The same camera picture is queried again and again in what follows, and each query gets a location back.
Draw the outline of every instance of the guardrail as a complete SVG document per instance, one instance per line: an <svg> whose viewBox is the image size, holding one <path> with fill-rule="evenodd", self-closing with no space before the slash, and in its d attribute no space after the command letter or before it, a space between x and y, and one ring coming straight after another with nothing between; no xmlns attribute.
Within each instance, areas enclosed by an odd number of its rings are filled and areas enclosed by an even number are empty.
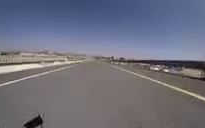
<svg viewBox="0 0 205 128"><path fill-rule="evenodd" d="M23 57L23 56L0 56L1 65L15 65L27 63L68 61L67 57Z"/></svg>
<svg viewBox="0 0 205 128"><path fill-rule="evenodd" d="M166 67L184 67L191 69L198 69L204 72L205 79L205 61L184 61L184 60L112 60L110 62L114 63L127 63L127 64L146 64L151 65L161 65Z"/></svg>

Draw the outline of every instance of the clear sky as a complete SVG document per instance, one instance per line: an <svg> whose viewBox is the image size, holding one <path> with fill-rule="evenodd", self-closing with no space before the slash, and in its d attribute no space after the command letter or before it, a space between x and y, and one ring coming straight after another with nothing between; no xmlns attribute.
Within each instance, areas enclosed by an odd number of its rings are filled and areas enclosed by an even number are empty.
<svg viewBox="0 0 205 128"><path fill-rule="evenodd" d="M205 0L0 0L0 49L205 59Z"/></svg>

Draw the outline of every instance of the blue sky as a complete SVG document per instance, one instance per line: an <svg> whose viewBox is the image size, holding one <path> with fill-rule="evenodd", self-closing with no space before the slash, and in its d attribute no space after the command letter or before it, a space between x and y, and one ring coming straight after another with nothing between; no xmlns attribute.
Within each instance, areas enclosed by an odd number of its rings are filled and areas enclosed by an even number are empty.
<svg viewBox="0 0 205 128"><path fill-rule="evenodd" d="M0 49L205 59L205 0L0 0Z"/></svg>

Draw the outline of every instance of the dark object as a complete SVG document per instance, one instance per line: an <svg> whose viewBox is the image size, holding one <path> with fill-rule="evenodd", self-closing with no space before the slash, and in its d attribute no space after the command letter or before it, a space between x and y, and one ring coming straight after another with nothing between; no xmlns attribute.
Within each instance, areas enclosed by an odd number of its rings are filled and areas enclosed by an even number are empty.
<svg viewBox="0 0 205 128"><path fill-rule="evenodd" d="M37 117L35 117L34 119L32 119L31 121L27 122L26 124L24 124L23 126L25 128L36 128L38 126L42 127L43 124L43 120L41 118L40 115L38 115Z"/></svg>

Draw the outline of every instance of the lane marking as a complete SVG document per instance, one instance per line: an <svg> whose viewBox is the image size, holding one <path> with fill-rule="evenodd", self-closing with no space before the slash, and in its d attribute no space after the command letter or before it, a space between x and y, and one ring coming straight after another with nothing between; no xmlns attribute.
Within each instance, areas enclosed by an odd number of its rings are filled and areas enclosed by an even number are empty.
<svg viewBox="0 0 205 128"><path fill-rule="evenodd" d="M144 75L141 75L141 74L138 74L138 73L135 73L135 72L132 72L132 71L129 71L129 70L126 70L126 69L123 69L123 68L114 66L114 65L112 65L112 67L114 67L114 68L116 68L116 69L118 69L118 70L121 70L121 71L123 71L123 72L130 73L130 74L132 74L132 75L139 76L139 77L141 77L141 78L150 80L150 81L152 81L152 82L155 82L155 83L157 83L157 84L163 85L163 86L168 87L168 88L170 88L170 89L173 89L173 90L175 90L175 91L178 91L178 92L187 94L187 95L192 96L192 97L194 97L194 98L197 98L197 99L199 99L199 100L205 101L205 97L204 97L204 96L198 95L198 94L196 94L196 93L189 92L189 91L187 91L187 90L184 90L184 89L175 87L175 86L173 86L173 85L170 85L170 84L167 84L167 83L164 83L164 82L161 82L161 81L152 79L152 78L150 78L150 77L147 77L147 76L144 76Z"/></svg>
<svg viewBox="0 0 205 128"><path fill-rule="evenodd" d="M47 75L47 74L49 74L49 73L62 71L62 70L68 69L68 68L75 67L75 66L77 66L77 65L78 65L78 64L70 65L70 66L67 66L67 67L58 68L58 69L54 69L54 70L49 70L49 71L42 72L42 73L35 74L35 75L30 75L30 76L27 76L27 77L23 77L23 78L20 78L20 79L17 79L17 80L13 80L13 81L9 81L9 82L0 84L0 87L6 86L6 85L9 85L9 84L13 84L13 83L17 83L17 82L20 82L20 81L28 80L28 79L31 79L31 78L35 78L35 77Z"/></svg>

